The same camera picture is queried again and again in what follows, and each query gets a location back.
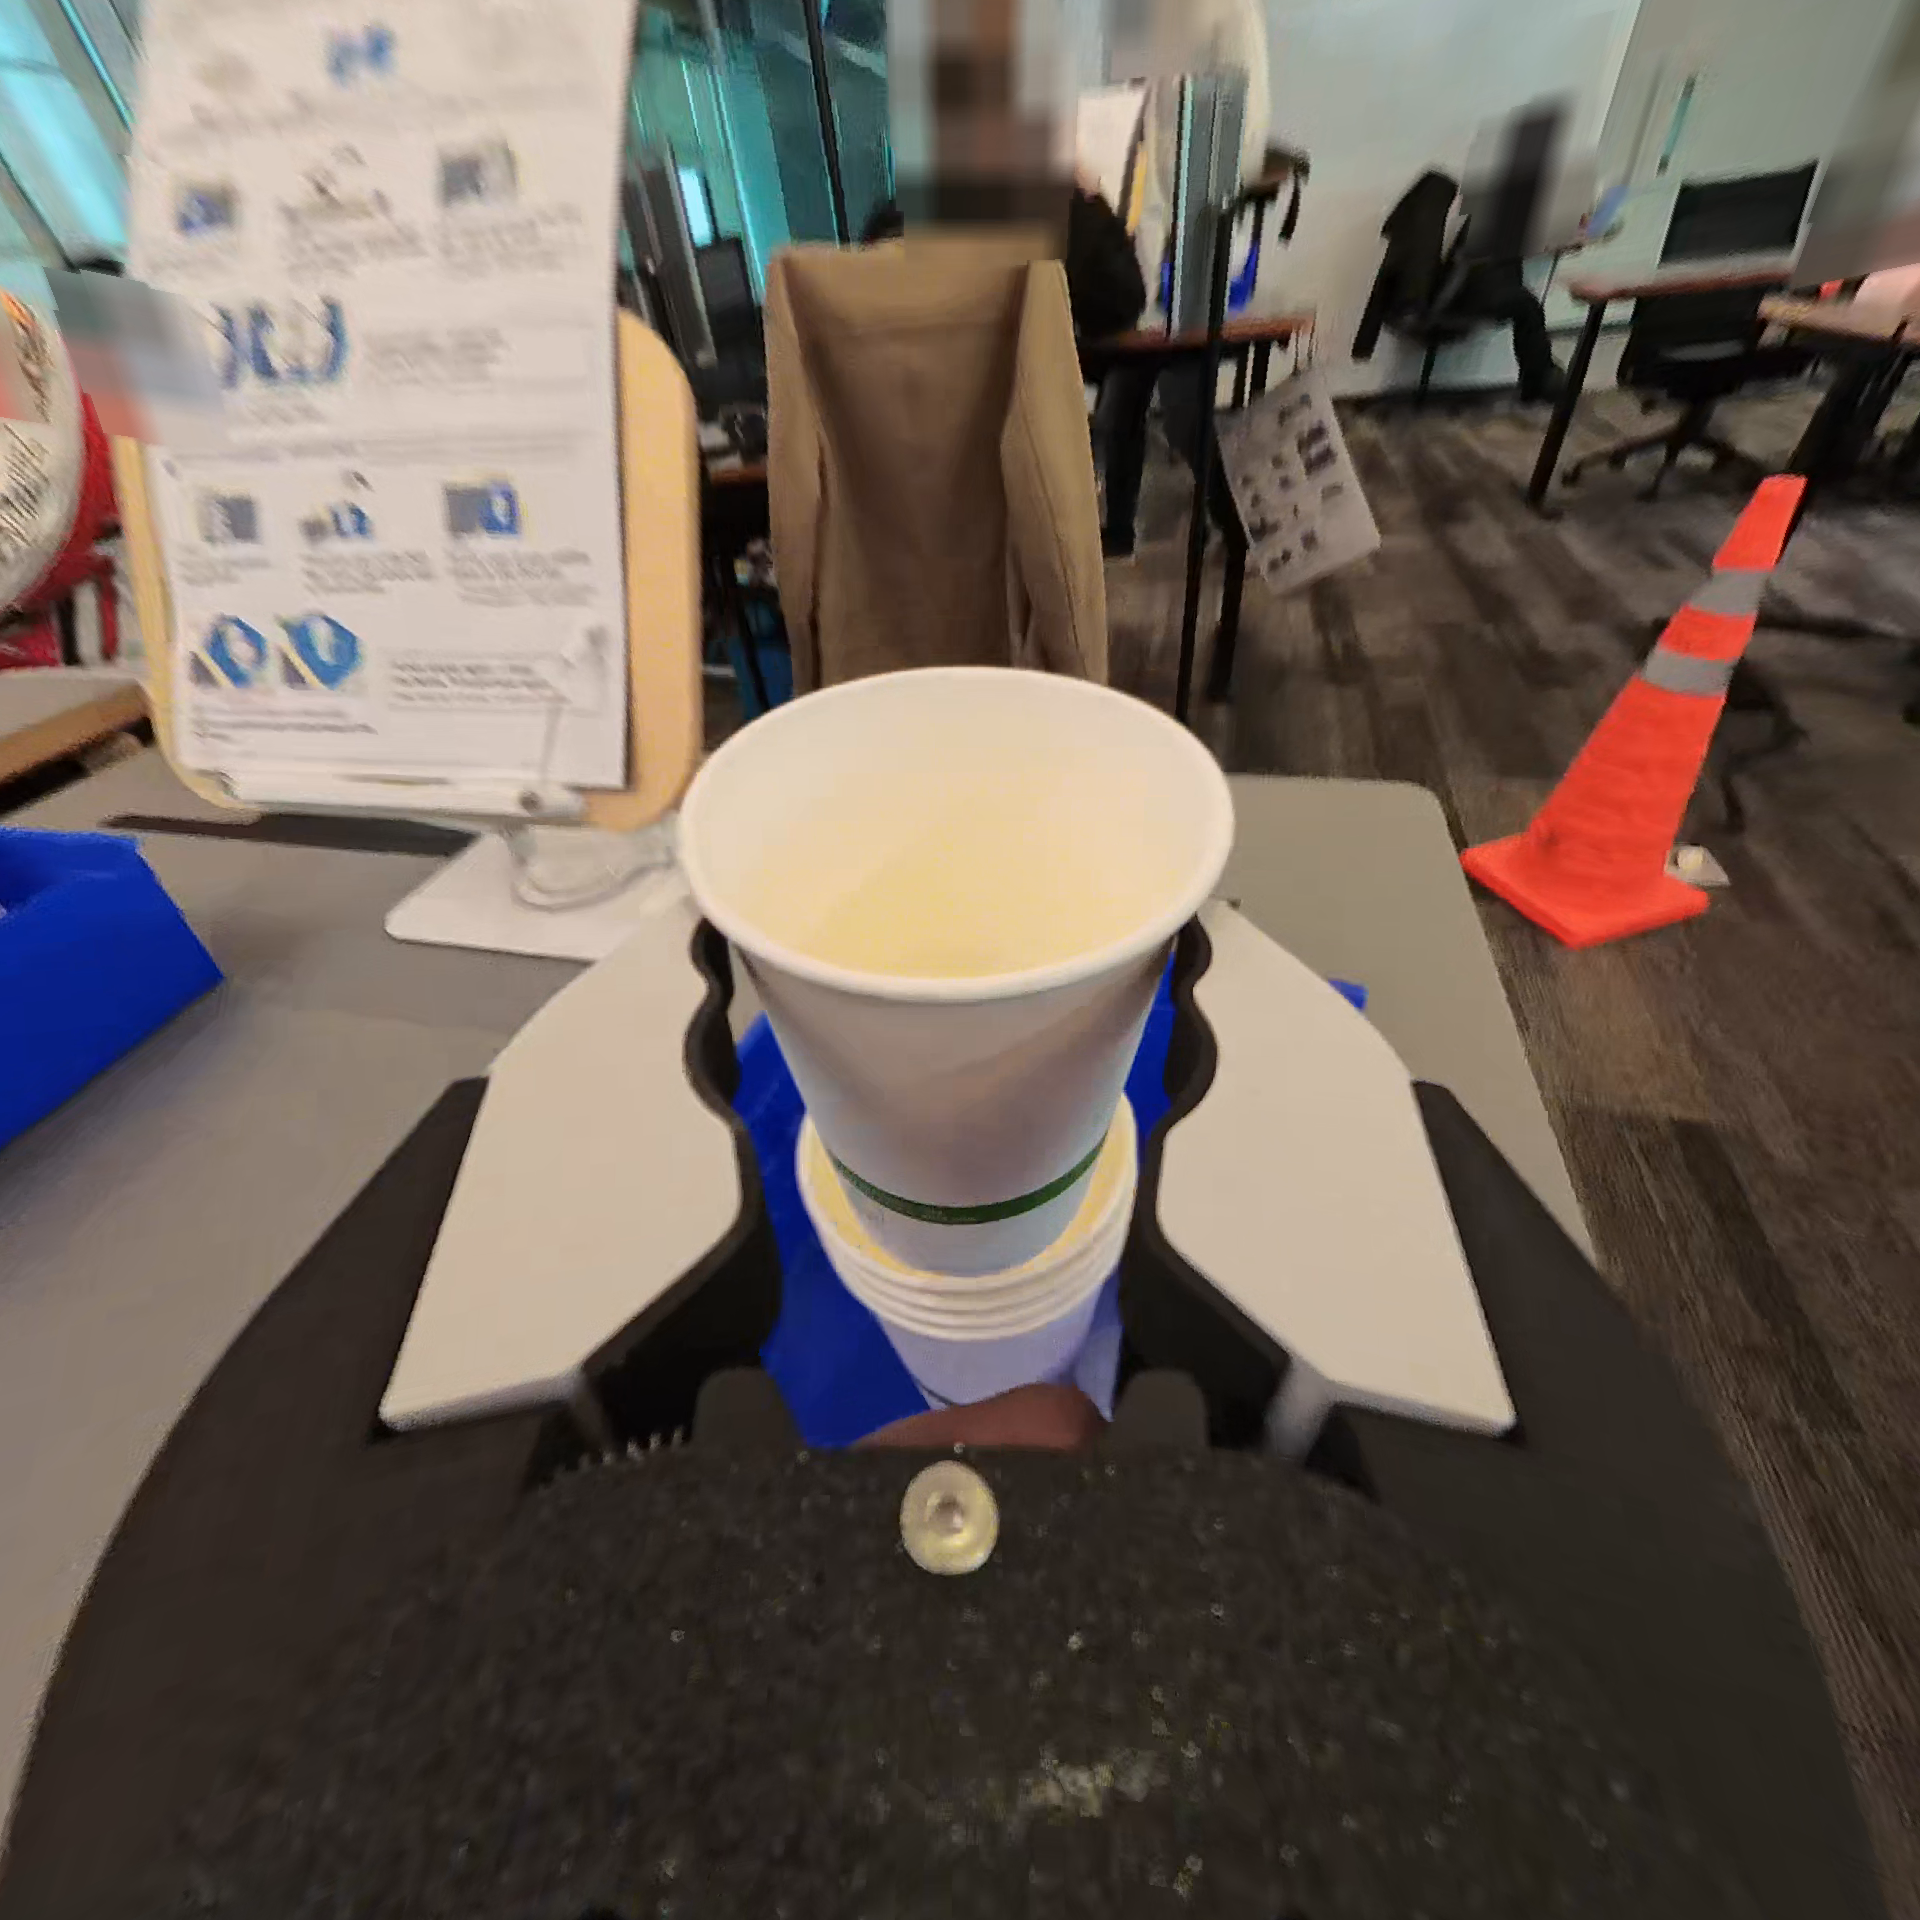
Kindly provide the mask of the tan cardboard box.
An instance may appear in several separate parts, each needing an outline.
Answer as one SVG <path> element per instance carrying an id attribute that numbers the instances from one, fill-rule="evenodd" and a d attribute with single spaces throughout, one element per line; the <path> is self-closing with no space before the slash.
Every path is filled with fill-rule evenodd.
<path id="1" fill-rule="evenodd" d="M 1089 402 L 1041 233 L 794 245 L 763 319 L 798 694 L 947 666 L 1107 684 Z"/>

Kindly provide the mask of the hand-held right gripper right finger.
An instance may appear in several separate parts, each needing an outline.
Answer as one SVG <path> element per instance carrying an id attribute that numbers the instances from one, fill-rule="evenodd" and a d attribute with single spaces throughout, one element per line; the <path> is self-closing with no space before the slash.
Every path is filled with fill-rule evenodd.
<path id="1" fill-rule="evenodd" d="M 1303 1459 L 1335 1414 L 1509 1437 L 1517 1405 L 1396 1047 L 1233 905 L 1168 973 L 1165 1114 L 1120 1262 L 1124 1348 L 1207 1436 Z"/>

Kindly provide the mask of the orange traffic cone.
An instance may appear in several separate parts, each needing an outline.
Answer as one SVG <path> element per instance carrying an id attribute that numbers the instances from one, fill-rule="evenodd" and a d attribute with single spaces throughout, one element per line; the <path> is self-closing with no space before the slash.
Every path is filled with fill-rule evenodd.
<path id="1" fill-rule="evenodd" d="M 1463 849 L 1475 885 L 1564 948 L 1602 948 L 1707 911 L 1707 890 L 1668 862 L 1805 488 L 1798 474 L 1759 484 L 1534 818 Z"/>

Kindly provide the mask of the black office chair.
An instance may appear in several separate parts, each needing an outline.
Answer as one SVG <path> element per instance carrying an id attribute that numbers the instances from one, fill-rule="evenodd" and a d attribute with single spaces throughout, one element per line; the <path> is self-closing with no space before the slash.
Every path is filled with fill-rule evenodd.
<path id="1" fill-rule="evenodd" d="M 1348 350 L 1356 363 L 1375 356 L 1387 330 L 1420 348 L 1414 394 L 1425 402 L 1444 350 L 1478 330 L 1506 329 L 1521 402 L 1548 403 L 1564 394 L 1568 376 L 1523 260 L 1475 254 L 1463 186 L 1449 171 L 1429 167 L 1412 179 L 1382 220 L 1379 240 L 1375 280 Z"/>
<path id="2" fill-rule="evenodd" d="M 1526 500 L 1540 505 L 1553 478 L 1579 484 L 1591 466 L 1623 468 L 1659 450 L 1661 466 L 1645 499 L 1657 499 L 1668 474 L 1690 447 L 1709 453 L 1715 468 L 1759 474 L 1759 462 L 1715 437 L 1715 408 L 1752 384 L 1790 376 L 1809 363 L 1806 350 L 1766 348 L 1762 303 L 1787 284 L 1798 233 L 1820 165 L 1816 158 L 1744 177 L 1684 182 L 1668 219 L 1654 268 L 1628 275 L 1580 272 L 1571 295 L 1587 314 L 1568 367 L 1568 388 L 1553 403 Z M 1672 403 L 1674 416 L 1657 434 L 1623 439 L 1564 461 L 1576 403 L 1588 381 L 1604 311 L 1628 307 L 1616 384 L 1643 402 Z"/>

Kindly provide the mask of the dark desk wooden top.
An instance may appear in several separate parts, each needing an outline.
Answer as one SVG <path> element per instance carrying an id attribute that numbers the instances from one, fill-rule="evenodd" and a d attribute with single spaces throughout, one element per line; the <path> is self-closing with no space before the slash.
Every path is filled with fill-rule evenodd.
<path id="1" fill-rule="evenodd" d="M 1274 350 L 1282 345 L 1301 345 L 1313 334 L 1313 322 L 1316 311 L 1311 307 L 1280 310 L 1261 314 L 1238 314 L 1198 329 L 1134 329 L 1120 330 L 1110 338 L 1090 338 L 1079 348 L 1083 371 L 1089 371 L 1093 381 L 1103 379 L 1113 367 L 1126 363 L 1144 363 L 1155 371 L 1160 371 L 1164 367 L 1183 363 L 1202 363 L 1204 369 L 1202 427 L 1187 505 L 1187 547 L 1183 571 L 1183 629 L 1175 663 L 1175 715 L 1183 725 L 1187 725 L 1194 715 L 1195 666 L 1207 668 L 1207 674 L 1202 675 L 1204 701 L 1222 702 L 1233 691 L 1238 605 L 1246 583 L 1246 542 L 1242 535 L 1233 535 L 1231 531 L 1222 531 L 1219 542 L 1226 548 L 1226 571 L 1219 590 L 1219 616 L 1211 629 L 1211 649 L 1208 655 L 1202 655 L 1202 596 L 1207 583 L 1208 542 L 1215 532 L 1211 474 L 1218 468 L 1215 411 L 1219 360 L 1233 359 L 1235 371 L 1246 371 L 1243 396 L 1235 399 L 1235 407 L 1243 407 L 1266 394 Z"/>
<path id="2" fill-rule="evenodd" d="M 1832 369 L 1832 381 L 1787 468 L 1816 484 L 1845 482 L 1868 468 L 1886 408 L 1918 369 L 1914 294 L 1868 298 L 1864 280 L 1797 283 L 1774 255 L 1678 264 L 1643 276 L 1587 275 L 1573 280 L 1571 295 L 1587 317 L 1523 484 L 1534 513 L 1553 513 L 1591 468 L 1618 470 L 1645 454 L 1659 457 L 1645 500 L 1694 450 L 1715 470 L 1759 478 L 1764 462 L 1715 430 L 1719 411 L 1818 367 Z M 1616 384 L 1672 416 L 1659 430 L 1568 457 L 1602 319 L 1616 303 L 1631 310 Z"/>

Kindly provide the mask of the person's right hand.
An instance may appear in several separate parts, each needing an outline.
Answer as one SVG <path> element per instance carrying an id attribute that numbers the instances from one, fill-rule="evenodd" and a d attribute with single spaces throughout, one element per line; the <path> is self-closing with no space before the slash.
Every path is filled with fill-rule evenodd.
<path id="1" fill-rule="evenodd" d="M 984 1402 L 940 1405 L 878 1426 L 856 1449 L 954 1452 L 1078 1452 L 1107 1433 L 1107 1420 L 1071 1383 L 1013 1387 Z"/>

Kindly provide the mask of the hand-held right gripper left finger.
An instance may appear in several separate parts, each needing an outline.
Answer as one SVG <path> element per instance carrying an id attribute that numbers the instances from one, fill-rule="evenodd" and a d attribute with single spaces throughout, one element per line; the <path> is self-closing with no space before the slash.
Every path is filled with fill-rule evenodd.
<path id="1" fill-rule="evenodd" d="M 732 964 L 671 905 L 493 1060 L 380 1421 L 566 1409 L 592 1442 L 689 1426 L 756 1368 L 782 1258 L 732 1094 Z"/>

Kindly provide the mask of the blue plastic bin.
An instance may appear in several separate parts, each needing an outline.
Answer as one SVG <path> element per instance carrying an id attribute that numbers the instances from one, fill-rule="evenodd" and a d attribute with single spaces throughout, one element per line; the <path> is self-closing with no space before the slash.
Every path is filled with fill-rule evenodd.
<path id="1" fill-rule="evenodd" d="M 134 841 L 3 828 L 3 1142 L 224 983 Z"/>
<path id="2" fill-rule="evenodd" d="M 1148 1134 L 1168 1110 L 1164 1083 L 1172 1034 L 1168 964 L 1126 1083 L 1134 1114 Z M 909 1414 L 930 1410 L 930 1399 L 909 1382 L 874 1316 L 835 1275 L 806 1214 L 794 1172 L 802 1098 L 764 1016 L 755 1016 L 743 1026 L 734 1055 L 732 1110 L 755 1145 L 764 1214 L 773 1223 L 782 1258 L 782 1312 L 763 1347 L 763 1366 L 782 1387 L 808 1442 L 849 1446 Z M 1113 1274 L 1093 1309 L 1089 1347 L 1068 1379 L 1102 1414 L 1113 1414 L 1118 1372 L 1120 1305 L 1118 1274 Z"/>

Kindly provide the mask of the set of white paper cups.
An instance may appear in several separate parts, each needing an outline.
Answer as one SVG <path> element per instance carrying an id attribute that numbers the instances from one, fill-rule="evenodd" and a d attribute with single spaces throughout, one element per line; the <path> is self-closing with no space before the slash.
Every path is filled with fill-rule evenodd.
<path id="1" fill-rule="evenodd" d="M 1017 1387 L 1074 1379 L 1093 1321 L 1120 1271 L 1138 1192 L 1138 1127 L 1120 1098 L 1089 1189 L 1035 1258 L 996 1274 L 942 1274 L 891 1258 L 841 1187 L 810 1121 L 794 1173 L 821 1253 L 880 1324 L 931 1405 L 985 1402 Z"/>

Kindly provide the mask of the grey table with wooden edge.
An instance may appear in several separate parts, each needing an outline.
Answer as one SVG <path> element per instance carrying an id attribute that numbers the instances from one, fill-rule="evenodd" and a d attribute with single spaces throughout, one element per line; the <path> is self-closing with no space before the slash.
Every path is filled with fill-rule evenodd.
<path id="1" fill-rule="evenodd" d="M 114 666 L 46 666 L 3 671 L 3 788 L 34 781 L 137 732 L 150 715 L 142 682 Z"/>

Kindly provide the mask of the printed poster sign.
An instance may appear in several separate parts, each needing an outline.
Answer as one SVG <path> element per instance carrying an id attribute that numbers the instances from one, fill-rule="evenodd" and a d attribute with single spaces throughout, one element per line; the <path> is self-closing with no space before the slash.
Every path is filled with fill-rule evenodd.
<path id="1" fill-rule="evenodd" d="M 1379 554 L 1379 524 L 1327 375 L 1296 371 L 1233 408 L 1219 430 L 1219 462 L 1249 571 L 1277 597 Z"/>

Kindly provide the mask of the printed instruction sheet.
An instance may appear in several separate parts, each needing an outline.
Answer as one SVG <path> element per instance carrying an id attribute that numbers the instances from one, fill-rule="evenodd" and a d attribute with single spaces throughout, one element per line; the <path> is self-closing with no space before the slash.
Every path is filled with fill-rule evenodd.
<path id="1" fill-rule="evenodd" d="M 616 785 L 633 2 L 145 2 L 133 276 L 212 420 L 149 454 L 173 754 Z"/>

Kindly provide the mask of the white paper cup green band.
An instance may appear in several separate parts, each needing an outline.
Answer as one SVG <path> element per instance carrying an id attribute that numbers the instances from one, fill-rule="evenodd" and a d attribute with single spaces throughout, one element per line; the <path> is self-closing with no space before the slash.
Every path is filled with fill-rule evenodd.
<path id="1" fill-rule="evenodd" d="M 1068 1224 L 1233 841 L 1183 722 L 1016 668 L 799 694 L 708 756 L 678 826 L 862 1224 L 959 1275 Z"/>

